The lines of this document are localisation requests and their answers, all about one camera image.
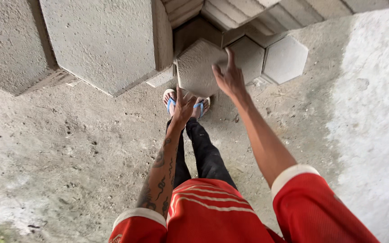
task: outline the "tattooed arm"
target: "tattooed arm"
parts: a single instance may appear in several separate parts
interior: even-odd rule
[[[183,97],[179,87],[176,88],[177,100],[175,114],[168,127],[165,141],[156,160],[143,183],[136,207],[145,207],[167,218],[175,178],[176,151],[181,130],[192,116],[196,97]]]

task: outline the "white sleeve cuff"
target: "white sleeve cuff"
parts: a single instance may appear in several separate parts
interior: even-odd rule
[[[154,220],[155,222],[163,225],[166,228],[166,220],[163,215],[157,213],[154,210],[144,208],[144,207],[137,207],[137,208],[132,208],[128,209],[125,212],[121,213],[118,218],[116,218],[114,222],[114,226],[112,230],[115,229],[115,227],[121,223],[123,220],[126,220],[127,218],[130,217],[144,217],[144,218],[149,218],[151,220]]]
[[[317,174],[319,175],[319,172],[311,167],[310,165],[300,165],[296,164],[294,166],[291,166],[287,169],[285,169],[282,173],[280,173],[277,178],[274,180],[273,185],[271,187],[271,196],[274,197],[277,195],[277,193],[283,188],[286,183],[294,178],[297,175],[304,174],[304,173],[311,173],[311,174]]]

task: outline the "sleeve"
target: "sleeve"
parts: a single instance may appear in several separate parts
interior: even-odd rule
[[[284,170],[274,181],[271,194],[287,242],[379,242],[311,166]]]
[[[166,234],[166,220],[161,214],[138,207],[119,215],[109,243],[163,243]]]

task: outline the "flip-flop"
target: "flip-flop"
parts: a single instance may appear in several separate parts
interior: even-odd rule
[[[197,103],[196,105],[193,106],[193,109],[197,107],[201,107],[201,116],[198,118],[198,120],[204,115],[204,100],[208,101],[208,105],[211,105],[211,99],[208,97],[206,99],[203,99],[200,103]]]
[[[165,96],[167,94],[172,93],[172,92],[176,93],[176,91],[173,90],[173,89],[165,90],[165,93],[163,93],[163,100],[165,99]],[[174,106],[176,106],[176,101],[174,99],[172,99],[172,97],[169,97],[169,100],[168,100],[168,103],[167,103],[167,109],[168,109],[168,113],[169,114],[170,114],[170,112],[169,112],[170,104],[173,104]]]

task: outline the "hand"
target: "hand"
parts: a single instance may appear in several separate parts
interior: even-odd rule
[[[192,116],[193,106],[195,105],[196,100],[197,98],[190,93],[187,93],[187,95],[183,97],[182,90],[179,86],[176,86],[176,106],[171,123],[173,123],[179,131],[185,127],[185,124]]]
[[[226,72],[222,74],[220,67],[213,64],[213,73],[216,77],[217,85],[230,98],[238,98],[245,94],[246,86],[241,69],[235,66],[234,52],[226,47],[228,62]]]

